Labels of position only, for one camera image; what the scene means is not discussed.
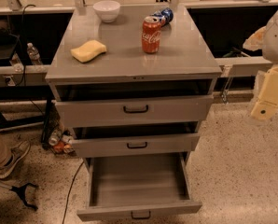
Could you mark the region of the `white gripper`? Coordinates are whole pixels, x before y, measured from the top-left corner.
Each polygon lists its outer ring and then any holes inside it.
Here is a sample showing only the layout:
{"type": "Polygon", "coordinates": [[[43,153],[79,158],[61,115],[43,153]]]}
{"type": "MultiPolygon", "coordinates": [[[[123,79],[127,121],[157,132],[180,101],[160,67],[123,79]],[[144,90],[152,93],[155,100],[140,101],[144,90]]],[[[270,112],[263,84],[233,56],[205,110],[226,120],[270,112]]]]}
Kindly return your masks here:
{"type": "MultiPolygon", "coordinates": [[[[268,23],[256,30],[243,43],[248,50],[262,50],[262,56],[278,63],[278,10],[269,19],[268,23]]],[[[263,83],[251,117],[257,120],[267,120],[278,110],[278,65],[273,66],[264,74],[263,83]]]]}

